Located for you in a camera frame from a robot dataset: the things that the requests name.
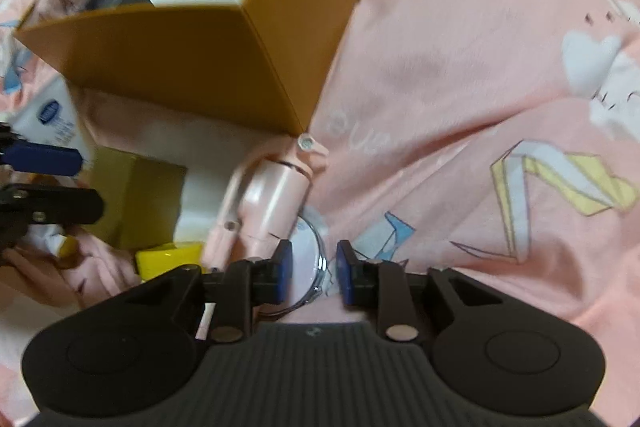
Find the pink paper crane bedspread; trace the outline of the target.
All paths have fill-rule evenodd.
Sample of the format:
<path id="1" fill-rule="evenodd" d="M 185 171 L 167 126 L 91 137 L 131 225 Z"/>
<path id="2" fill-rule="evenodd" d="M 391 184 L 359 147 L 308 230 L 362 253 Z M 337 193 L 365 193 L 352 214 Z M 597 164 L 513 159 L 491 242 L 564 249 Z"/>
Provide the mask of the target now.
<path id="1" fill-rule="evenodd" d="M 1 0 L 12 115 L 56 77 Z M 240 159 L 229 121 L 70 83 L 94 143 L 173 162 Z M 408 268 L 459 268 L 582 326 L 594 410 L 639 415 L 639 0 L 357 0 L 303 130 L 328 163 L 322 239 Z"/>

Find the pink folding phone stand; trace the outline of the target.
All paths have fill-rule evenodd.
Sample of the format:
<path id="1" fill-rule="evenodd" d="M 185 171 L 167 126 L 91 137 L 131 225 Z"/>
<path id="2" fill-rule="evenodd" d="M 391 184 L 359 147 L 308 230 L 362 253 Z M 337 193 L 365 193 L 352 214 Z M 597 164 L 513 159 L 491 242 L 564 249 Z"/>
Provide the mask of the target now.
<path id="1" fill-rule="evenodd" d="M 309 133 L 276 136 L 251 150 L 232 172 L 201 265 L 224 269 L 235 260 L 270 258 L 293 231 L 328 154 Z"/>

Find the round silver compact mirror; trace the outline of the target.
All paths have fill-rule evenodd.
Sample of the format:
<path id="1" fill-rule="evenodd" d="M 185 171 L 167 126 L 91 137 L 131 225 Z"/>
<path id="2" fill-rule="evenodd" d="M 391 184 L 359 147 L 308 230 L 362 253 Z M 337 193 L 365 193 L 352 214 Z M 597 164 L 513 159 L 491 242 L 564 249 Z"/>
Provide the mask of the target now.
<path id="1" fill-rule="evenodd" d="M 267 319 L 277 319 L 300 307 L 308 305 L 322 294 L 328 272 L 328 258 L 322 237 L 314 225 L 299 216 L 290 236 L 293 259 L 288 295 L 283 303 L 265 305 L 259 314 Z"/>

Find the olive green small box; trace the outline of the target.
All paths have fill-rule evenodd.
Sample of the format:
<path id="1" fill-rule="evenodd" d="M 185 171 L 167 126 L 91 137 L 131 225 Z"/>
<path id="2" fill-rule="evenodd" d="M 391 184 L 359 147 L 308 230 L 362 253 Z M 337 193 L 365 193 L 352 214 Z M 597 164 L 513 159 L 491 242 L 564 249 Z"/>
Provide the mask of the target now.
<path id="1" fill-rule="evenodd" d="M 102 218 L 86 228 L 104 243 L 140 251 L 172 241 L 186 167 L 99 147 L 89 184 L 104 202 Z"/>

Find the orange cardboard box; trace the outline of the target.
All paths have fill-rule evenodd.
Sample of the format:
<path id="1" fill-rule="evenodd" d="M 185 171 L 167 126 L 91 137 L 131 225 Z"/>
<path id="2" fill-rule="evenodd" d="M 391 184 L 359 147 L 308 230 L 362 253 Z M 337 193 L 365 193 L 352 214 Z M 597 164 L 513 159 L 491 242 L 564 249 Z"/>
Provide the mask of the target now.
<path id="1" fill-rule="evenodd" d="M 305 130 L 357 0 L 141 0 L 17 39 L 68 82 L 273 133 Z"/>

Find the yellow tape measure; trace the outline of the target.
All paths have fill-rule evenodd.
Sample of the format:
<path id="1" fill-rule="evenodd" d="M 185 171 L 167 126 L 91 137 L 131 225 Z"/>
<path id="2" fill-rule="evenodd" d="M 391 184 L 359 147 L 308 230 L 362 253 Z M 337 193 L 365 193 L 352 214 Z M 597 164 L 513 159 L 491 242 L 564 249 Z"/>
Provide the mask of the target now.
<path id="1" fill-rule="evenodd" d="M 180 265 L 200 265 L 202 250 L 201 242 L 168 243 L 137 251 L 134 259 L 141 280 L 146 282 Z"/>

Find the white cream tube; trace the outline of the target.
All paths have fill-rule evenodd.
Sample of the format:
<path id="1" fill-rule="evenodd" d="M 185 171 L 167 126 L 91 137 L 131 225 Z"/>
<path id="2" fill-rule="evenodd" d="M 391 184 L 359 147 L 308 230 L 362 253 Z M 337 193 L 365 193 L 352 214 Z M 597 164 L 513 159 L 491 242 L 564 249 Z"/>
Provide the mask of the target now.
<path id="1" fill-rule="evenodd" d="M 29 141 L 78 150 L 84 168 L 92 166 L 96 144 L 80 121 L 62 77 L 54 78 L 32 101 L 10 116 L 8 123 Z"/>

